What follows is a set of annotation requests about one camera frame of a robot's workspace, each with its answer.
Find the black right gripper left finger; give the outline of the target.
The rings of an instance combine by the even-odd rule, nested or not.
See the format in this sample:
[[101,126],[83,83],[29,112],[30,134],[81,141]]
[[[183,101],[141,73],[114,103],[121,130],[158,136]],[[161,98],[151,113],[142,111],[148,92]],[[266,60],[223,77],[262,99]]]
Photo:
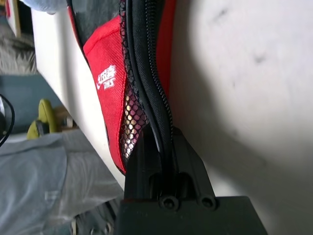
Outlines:
[[158,200],[162,170],[159,151],[150,126],[141,130],[128,159],[124,200]]

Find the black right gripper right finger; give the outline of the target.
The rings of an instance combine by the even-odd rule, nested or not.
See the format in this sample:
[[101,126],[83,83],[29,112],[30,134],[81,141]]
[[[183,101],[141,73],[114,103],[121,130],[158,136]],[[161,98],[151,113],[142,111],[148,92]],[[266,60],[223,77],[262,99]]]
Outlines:
[[201,157],[178,128],[174,128],[172,150],[178,198],[215,198],[215,193]]

